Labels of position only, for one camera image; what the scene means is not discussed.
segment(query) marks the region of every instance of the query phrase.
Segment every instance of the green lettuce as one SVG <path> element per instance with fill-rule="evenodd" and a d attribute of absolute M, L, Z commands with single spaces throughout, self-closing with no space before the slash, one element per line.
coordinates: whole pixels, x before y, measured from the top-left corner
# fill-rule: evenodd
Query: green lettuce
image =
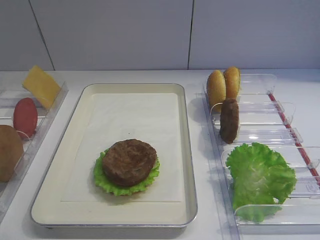
<path fill-rule="evenodd" d="M 279 211 L 279 205 L 289 197 L 297 182 L 295 170 L 281 154 L 257 142 L 235 147 L 226 166 L 233 178 L 232 207 L 237 216 L 247 221 L 262 222 Z"/>
<path fill-rule="evenodd" d="M 112 183 L 105 175 L 102 167 L 102 159 L 108 152 L 108 149 L 100 153 L 100 157 L 95 161 L 93 169 L 94 183 L 97 187 L 101 187 L 107 193 L 113 193 L 115 196 L 132 195 L 136 192 L 143 192 L 147 190 L 148 185 L 152 184 L 155 177 L 159 175 L 160 163 L 158 158 L 156 159 L 154 167 L 151 169 L 148 177 L 140 183 L 130 186 L 122 187 Z"/>

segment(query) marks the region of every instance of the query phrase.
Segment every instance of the metal tray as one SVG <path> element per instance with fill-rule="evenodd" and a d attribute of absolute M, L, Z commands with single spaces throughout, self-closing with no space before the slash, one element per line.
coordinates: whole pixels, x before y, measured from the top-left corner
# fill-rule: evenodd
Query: metal tray
<path fill-rule="evenodd" d="M 145 192 L 114 196 L 93 167 L 113 143 L 151 144 L 159 176 Z M 31 208 L 45 227 L 183 228 L 198 211 L 185 92 L 178 84 L 92 84 L 77 103 Z"/>

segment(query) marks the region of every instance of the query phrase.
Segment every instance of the burger patty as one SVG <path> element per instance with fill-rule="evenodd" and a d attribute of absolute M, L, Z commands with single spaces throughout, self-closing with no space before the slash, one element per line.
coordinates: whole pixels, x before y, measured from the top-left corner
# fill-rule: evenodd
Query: burger patty
<path fill-rule="evenodd" d="M 156 160 L 157 152 L 150 144 L 128 139 L 109 148 L 102 159 L 102 168 L 114 184 L 131 187 L 147 178 Z"/>
<path fill-rule="evenodd" d="M 239 106 L 234 98 L 222 102 L 220 115 L 220 136 L 227 144 L 232 144 L 237 137 L 239 127 Z"/>

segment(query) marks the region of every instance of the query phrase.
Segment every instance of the white wall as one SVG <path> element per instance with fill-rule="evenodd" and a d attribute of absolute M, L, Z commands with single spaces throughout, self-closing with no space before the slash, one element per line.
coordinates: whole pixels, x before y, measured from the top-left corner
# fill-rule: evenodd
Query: white wall
<path fill-rule="evenodd" d="M 0 71 L 320 69 L 320 0 L 30 3 L 0 1 Z"/>
<path fill-rule="evenodd" d="M 28 0 L 0 1 L 0 71 L 52 70 Z"/>
<path fill-rule="evenodd" d="M 192 0 L 31 0 L 56 70 L 187 69 Z"/>
<path fill-rule="evenodd" d="M 320 68 L 319 0 L 195 0 L 190 69 Z"/>

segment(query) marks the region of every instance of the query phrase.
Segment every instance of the hamburger bun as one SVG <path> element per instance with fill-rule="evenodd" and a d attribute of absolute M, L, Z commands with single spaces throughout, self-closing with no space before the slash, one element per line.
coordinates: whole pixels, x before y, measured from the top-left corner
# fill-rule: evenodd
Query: hamburger bun
<path fill-rule="evenodd" d="M 236 99 L 240 88 L 240 70 L 235 66 L 229 67 L 223 72 L 227 99 Z"/>
<path fill-rule="evenodd" d="M 209 98 L 209 104 L 212 108 L 215 104 L 222 103 L 226 99 L 226 81 L 220 70 L 213 71 L 208 77 L 206 83 L 206 92 Z M 213 108 L 216 112 L 221 112 L 221 105 Z"/>

